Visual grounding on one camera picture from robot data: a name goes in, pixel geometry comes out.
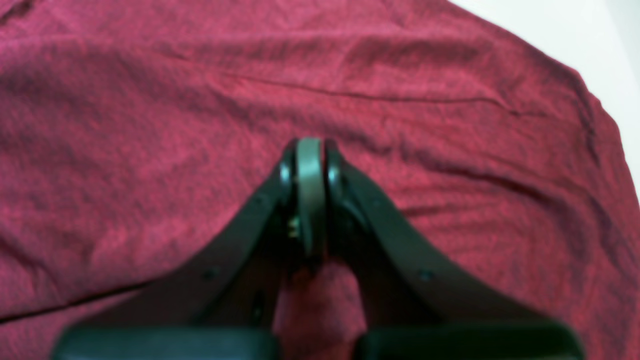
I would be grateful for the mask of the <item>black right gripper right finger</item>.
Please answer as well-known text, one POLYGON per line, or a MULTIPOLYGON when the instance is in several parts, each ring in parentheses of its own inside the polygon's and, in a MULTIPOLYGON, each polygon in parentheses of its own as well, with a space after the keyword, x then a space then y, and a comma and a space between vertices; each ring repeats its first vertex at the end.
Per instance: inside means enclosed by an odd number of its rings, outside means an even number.
POLYGON ((299 141, 299 236, 358 280, 355 360, 583 360, 574 333, 449 260, 332 141, 299 141))

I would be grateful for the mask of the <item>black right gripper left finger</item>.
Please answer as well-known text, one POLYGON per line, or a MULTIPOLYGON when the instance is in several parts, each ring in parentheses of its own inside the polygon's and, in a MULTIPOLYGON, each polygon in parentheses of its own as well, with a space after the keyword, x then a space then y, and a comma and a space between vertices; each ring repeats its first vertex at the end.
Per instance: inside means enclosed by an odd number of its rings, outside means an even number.
POLYGON ((224 229, 179 269, 70 326, 53 360, 278 360, 282 276, 301 254, 297 145, 224 229))

